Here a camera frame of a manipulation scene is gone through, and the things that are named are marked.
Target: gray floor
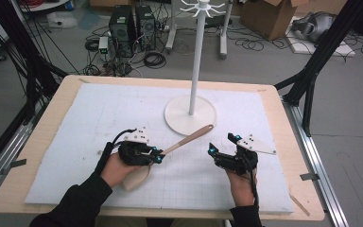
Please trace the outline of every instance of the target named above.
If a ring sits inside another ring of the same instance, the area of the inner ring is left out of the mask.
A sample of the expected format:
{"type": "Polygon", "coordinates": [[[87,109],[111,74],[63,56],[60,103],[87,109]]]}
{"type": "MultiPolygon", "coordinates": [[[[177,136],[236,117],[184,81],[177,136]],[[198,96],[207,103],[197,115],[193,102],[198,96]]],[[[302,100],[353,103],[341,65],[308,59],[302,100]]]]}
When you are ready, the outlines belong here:
{"type": "MultiPolygon", "coordinates": [[[[86,64],[85,37],[108,23],[86,9],[74,11],[78,26],[53,30],[50,34],[77,69],[86,64]]],[[[192,19],[179,18],[178,24],[194,26],[192,19]]],[[[240,28],[233,18],[231,28],[240,28]]],[[[130,77],[151,79],[191,79],[194,58],[194,31],[178,31],[174,50],[166,55],[161,69],[139,68],[130,77]]],[[[54,64],[74,71],[45,37],[54,64]]],[[[303,69],[309,55],[293,54],[262,42],[262,51],[252,51],[228,40],[228,56],[218,56],[218,37],[206,34],[200,66],[200,80],[276,84],[303,69]]],[[[315,89],[311,131],[320,157],[350,226],[363,226],[363,54],[344,61],[333,57],[325,65],[315,89]]],[[[284,95],[288,89],[280,91],[284,95]]],[[[0,61],[0,134],[25,103],[24,93],[10,61],[0,61]]],[[[0,215],[0,226],[26,226],[32,216],[0,215]]],[[[264,221],[266,226],[331,226],[322,222],[264,221]]]]}

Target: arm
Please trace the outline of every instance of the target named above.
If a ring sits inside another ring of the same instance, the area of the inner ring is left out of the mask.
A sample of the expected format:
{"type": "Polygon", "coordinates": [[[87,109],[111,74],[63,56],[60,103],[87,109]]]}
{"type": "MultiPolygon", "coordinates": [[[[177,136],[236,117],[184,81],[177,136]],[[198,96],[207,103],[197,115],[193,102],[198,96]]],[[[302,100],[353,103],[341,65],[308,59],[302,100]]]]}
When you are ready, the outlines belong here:
{"type": "Polygon", "coordinates": [[[139,166],[127,166],[118,153],[111,155],[100,174],[96,171],[81,185],[71,186],[51,212],[34,218],[30,226],[94,226],[101,205],[139,166]]]}
{"type": "Polygon", "coordinates": [[[254,206],[254,196],[249,181],[226,170],[231,183],[235,208],[231,209],[235,227],[261,227],[258,206],[254,206]]]}

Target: round base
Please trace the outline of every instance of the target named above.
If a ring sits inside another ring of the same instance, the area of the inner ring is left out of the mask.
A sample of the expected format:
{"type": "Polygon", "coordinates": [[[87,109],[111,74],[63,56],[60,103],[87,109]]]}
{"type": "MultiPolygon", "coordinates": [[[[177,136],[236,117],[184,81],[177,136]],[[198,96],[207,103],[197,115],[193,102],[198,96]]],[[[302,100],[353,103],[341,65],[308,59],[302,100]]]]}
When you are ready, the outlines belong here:
{"type": "Polygon", "coordinates": [[[217,121],[215,107],[205,98],[196,96],[194,114],[190,115],[190,96],[173,98],[164,109],[164,119],[174,131],[189,135],[217,121]]]}

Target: white pole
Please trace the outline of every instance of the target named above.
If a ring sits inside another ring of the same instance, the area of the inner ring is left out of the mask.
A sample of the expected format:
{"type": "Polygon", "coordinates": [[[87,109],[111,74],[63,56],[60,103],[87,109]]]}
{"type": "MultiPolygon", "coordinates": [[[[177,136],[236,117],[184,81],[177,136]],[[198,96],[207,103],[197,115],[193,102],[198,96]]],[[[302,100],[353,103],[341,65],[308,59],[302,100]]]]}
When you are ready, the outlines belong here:
{"type": "MultiPolygon", "coordinates": [[[[208,5],[208,0],[199,1],[199,6],[205,9],[208,5]]],[[[201,52],[202,52],[202,41],[204,37],[204,27],[205,27],[205,17],[206,11],[201,10],[198,15],[197,22],[197,37],[196,37],[196,49],[194,54],[194,67],[193,67],[193,84],[191,87],[191,96],[190,96],[190,115],[194,115],[194,107],[196,105],[196,93],[197,93],[197,83],[199,81],[199,65],[201,61],[201,52]]]]}

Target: black sleeve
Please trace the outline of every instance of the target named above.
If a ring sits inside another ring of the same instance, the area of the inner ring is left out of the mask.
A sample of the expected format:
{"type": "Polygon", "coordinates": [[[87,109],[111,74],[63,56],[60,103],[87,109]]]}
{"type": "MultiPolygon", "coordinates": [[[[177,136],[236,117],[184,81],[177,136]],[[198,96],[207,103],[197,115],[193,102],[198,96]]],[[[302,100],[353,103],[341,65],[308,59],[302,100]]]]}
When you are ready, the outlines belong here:
{"type": "Polygon", "coordinates": [[[81,185],[71,186],[57,207],[47,214],[35,217],[29,226],[94,227],[100,207],[111,193],[108,184],[93,173],[81,185]]]}
{"type": "Polygon", "coordinates": [[[234,227],[261,227],[258,206],[238,206],[231,209],[234,227]]]}

